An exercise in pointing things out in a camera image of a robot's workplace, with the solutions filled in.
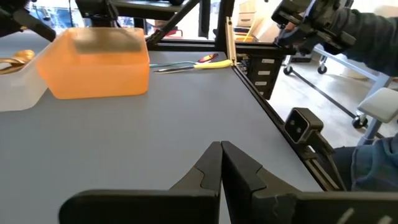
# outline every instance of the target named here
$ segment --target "orange plastic box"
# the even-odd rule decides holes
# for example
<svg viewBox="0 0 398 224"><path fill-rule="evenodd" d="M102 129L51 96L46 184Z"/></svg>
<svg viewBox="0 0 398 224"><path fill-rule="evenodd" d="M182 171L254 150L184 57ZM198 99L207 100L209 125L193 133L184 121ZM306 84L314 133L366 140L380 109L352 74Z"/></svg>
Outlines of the orange plastic box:
<svg viewBox="0 0 398 224"><path fill-rule="evenodd" d="M149 55L140 28L71 28L37 59L58 99L140 95L148 90Z"/></svg>

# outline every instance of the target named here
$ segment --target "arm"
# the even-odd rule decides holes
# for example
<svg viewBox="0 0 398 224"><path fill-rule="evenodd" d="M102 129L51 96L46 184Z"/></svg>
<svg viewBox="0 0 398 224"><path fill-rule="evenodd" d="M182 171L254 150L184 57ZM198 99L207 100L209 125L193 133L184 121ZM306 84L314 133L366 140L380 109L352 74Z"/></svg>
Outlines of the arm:
<svg viewBox="0 0 398 224"><path fill-rule="evenodd" d="M331 30L343 30L356 38L354 46L345 52L348 59L398 77L398 17L342 8L334 16Z"/></svg>

